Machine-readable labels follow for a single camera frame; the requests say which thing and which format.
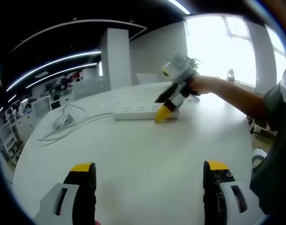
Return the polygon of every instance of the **ceiling light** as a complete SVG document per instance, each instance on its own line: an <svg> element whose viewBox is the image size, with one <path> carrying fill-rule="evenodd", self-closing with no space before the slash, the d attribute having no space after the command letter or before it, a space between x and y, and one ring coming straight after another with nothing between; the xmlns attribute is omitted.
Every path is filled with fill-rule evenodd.
<svg viewBox="0 0 286 225"><path fill-rule="evenodd" d="M31 75L32 73L46 67L46 66L49 66L51 64L54 64L54 63L57 63L57 62L60 62L60 61L63 61L63 60L67 60L67 59L72 59L72 58L77 58L77 57L80 57L80 56L85 56L85 55L96 55L96 54L100 54L101 51L96 51L96 52L86 52L86 53L81 53L81 54L77 54L77 55L71 55L71 56L68 56L68 57L64 57L64 58L61 58L59 60L55 60L55 61L52 61L52 62L49 62L41 67L38 67L37 69L34 69L32 71L30 71L29 73L23 75L22 77L20 77L18 80L16 80L14 83L12 83L8 88L7 88L7 91L9 91L10 89L12 89L17 83L21 82L23 79L25 79L26 77L28 77L29 75Z"/></svg>
<svg viewBox="0 0 286 225"><path fill-rule="evenodd" d="M26 88L29 88L29 87L35 85L36 83L39 83L42 80L45 80L45 79L47 79L47 78L49 78L51 76L54 76L54 75L57 75L57 74L60 74L60 73L63 73L63 72L69 71L69 70L74 70L74 69L83 68L83 67L90 67L90 66L95 66L95 65L97 65L97 63L90 63L90 64L85 64L85 65L82 65L82 66L78 66L78 67L73 67L73 68L70 68L70 69L65 69L65 70L59 71L59 72L57 72L55 74L51 74L49 76L46 76L46 77L42 78L41 80L38 80L38 81L32 83L31 85L27 86Z"/></svg>
<svg viewBox="0 0 286 225"><path fill-rule="evenodd" d="M99 62L99 76L103 76L103 71L102 71L102 62Z"/></svg>
<svg viewBox="0 0 286 225"><path fill-rule="evenodd" d="M0 112L1 112L1 110L3 110L3 107L0 109Z"/></svg>
<svg viewBox="0 0 286 225"><path fill-rule="evenodd" d="M10 100L8 100L7 102L12 101L16 96L17 96L17 95L14 95L14 96L13 96L13 97L11 97L11 99L10 99Z"/></svg>
<svg viewBox="0 0 286 225"><path fill-rule="evenodd" d="M186 15L191 14L185 7L183 7L178 1L176 0L168 0L171 2L174 6L178 7L181 11L183 11Z"/></svg>

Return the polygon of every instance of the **white chair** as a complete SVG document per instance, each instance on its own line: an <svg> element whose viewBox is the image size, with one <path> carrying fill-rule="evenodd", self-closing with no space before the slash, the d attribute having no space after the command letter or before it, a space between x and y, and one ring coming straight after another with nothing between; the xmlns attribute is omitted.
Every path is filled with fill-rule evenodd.
<svg viewBox="0 0 286 225"><path fill-rule="evenodd" d="M31 103L32 113L36 118L36 123L39 123L45 115L51 111L50 95L42 97Z"/></svg>
<svg viewBox="0 0 286 225"><path fill-rule="evenodd" d="M157 83L155 74L137 74L139 84Z"/></svg>
<svg viewBox="0 0 286 225"><path fill-rule="evenodd" d="M254 165L255 160L259 159L261 162L263 162L267 155L268 154L260 148L253 150L252 167L255 168L257 166L257 165Z"/></svg>
<svg viewBox="0 0 286 225"><path fill-rule="evenodd" d="M73 95L75 101L101 92L101 80L86 79L73 84Z"/></svg>

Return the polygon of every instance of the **wire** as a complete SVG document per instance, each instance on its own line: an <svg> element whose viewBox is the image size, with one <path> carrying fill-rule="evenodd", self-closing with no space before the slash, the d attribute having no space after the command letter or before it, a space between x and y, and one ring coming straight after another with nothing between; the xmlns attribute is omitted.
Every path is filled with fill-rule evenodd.
<svg viewBox="0 0 286 225"><path fill-rule="evenodd" d="M78 123L73 129L71 129L68 133L64 134L64 135L61 135L61 136L57 136L57 137L54 137L54 138L47 138L51 135L54 135L60 131L63 131L63 130L60 130L60 131L56 131L56 132L53 132L51 134L48 134L46 135L44 138L38 138L39 141L42 141L42 142L49 142L49 141L55 141L57 139L62 139L63 137L66 137L68 136L69 134L73 133L74 131L78 130L79 128L83 127L84 125L90 123L90 122L93 122L95 120L99 120L99 119L103 119L103 118L106 118L106 117L109 117L109 116L112 116L112 113L103 113L103 114L99 114L99 115L96 115L96 116L93 116L93 117L90 117L88 118L87 120L89 121L86 121L84 124L81 124L81 123Z"/></svg>
<svg viewBox="0 0 286 225"><path fill-rule="evenodd" d="M71 106L71 107L75 107L77 109L82 110L85 113L84 118L81 121L73 122L73 123L71 123L69 125L60 127L60 129L45 135L43 138L38 138L38 141L42 141L42 142L54 141L54 142L56 142L56 141L58 141L58 140L60 140L60 139L62 139L64 137L68 136L69 134L73 133L74 131L78 130L79 128L83 127L84 125L86 125L88 123L91 123L93 121L112 116L112 113L102 113L102 114L98 114L98 115L94 115L94 116L88 117L87 116L87 111L85 109L83 109L81 107L78 107L78 106L75 106L75 105L67 104L63 109L61 109L58 112L58 114L61 113L60 116L53 123L51 123L53 127L57 127L57 126L60 126L60 125L64 124L65 119L67 118L68 114L70 114L72 112L72 109L67 109L68 105ZM67 130L68 128L71 128L71 127L73 127L73 128L68 130L68 132L66 132L66 133L64 133L64 134L62 134L60 136L56 136L56 137L53 137L53 138L48 138L49 136L54 135L56 133L64 132L65 130Z"/></svg>

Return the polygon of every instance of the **white cable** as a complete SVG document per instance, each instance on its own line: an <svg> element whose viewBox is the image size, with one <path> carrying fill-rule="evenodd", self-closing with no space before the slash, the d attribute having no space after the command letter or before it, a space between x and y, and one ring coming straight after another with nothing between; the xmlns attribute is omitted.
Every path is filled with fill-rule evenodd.
<svg viewBox="0 0 286 225"><path fill-rule="evenodd" d="M54 138L47 138L47 137L49 137L49 136L51 136L51 135L54 135L54 134L56 134L56 133L58 133L58 132L60 132L60 131L63 131L63 129L62 129L62 130L60 130L60 131L56 131L56 132L53 132L53 133L51 133L51 134L48 134L48 135L46 135L46 136L45 136L44 138L42 138L42 139L41 139L41 138L38 138L38 140L39 140L39 141L42 141L42 142L49 142L49 141L55 141L55 140L62 139L62 138L68 136L69 134L73 133L74 131L78 130L79 128L81 128L82 126L84 126L84 125L86 125L86 124L88 124L88 123L90 123L90 122L93 122L93 121L99 120L99 119L103 119L103 118L106 118L106 117L109 117L109 116L112 116L112 113L103 113L103 114L99 114L99 115L96 115L96 116L92 116L92 117L88 118L87 121L86 121L84 124L78 123L77 125L75 125L75 127L74 127L73 129L69 130L66 134L63 134L63 135L60 135L60 136L56 136L56 137L54 137Z"/></svg>
<svg viewBox="0 0 286 225"><path fill-rule="evenodd" d="M64 123L65 123L67 117L69 115L71 115L71 113L72 113L72 108L71 107L74 107L74 108L82 110L85 113L85 116L84 116L84 118L81 121L73 122L73 123L70 123L70 124L64 126ZM60 139L62 139L64 137L68 136L69 134L73 133L74 131L78 130L79 128L81 128L82 126L84 126L84 125L86 125L86 124L88 124L90 122L93 122L95 120L99 120L99 119L102 119L102 118L105 118L105 117L109 117L109 116L112 115L112 113L102 113L102 114L94 115L94 116L91 116L91 117L88 118L87 117L87 111L85 109L83 109L81 107L78 107L78 106L75 106L75 105L71 105L71 104L65 105L58 112L58 114L59 114L59 116L54 121L51 121L51 125L55 129L55 131L45 135L43 138L38 138L39 141L42 141L42 142L54 141L54 142L56 142L56 141L58 141L58 140L60 140ZM60 136L53 137L53 138L48 138L49 136L54 135L56 133L64 132L65 130L67 130L70 127L73 127L73 128L68 130L68 132L66 132L64 134L62 134Z"/></svg>

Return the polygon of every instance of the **power strip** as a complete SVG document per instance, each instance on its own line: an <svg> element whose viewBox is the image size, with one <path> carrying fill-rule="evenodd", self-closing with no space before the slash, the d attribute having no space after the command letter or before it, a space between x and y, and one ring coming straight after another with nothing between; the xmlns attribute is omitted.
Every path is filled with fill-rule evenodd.
<svg viewBox="0 0 286 225"><path fill-rule="evenodd" d="M155 115L163 103L136 103L123 102L118 104L114 111L114 120L154 120ZM178 118L179 111L175 110L169 119Z"/></svg>

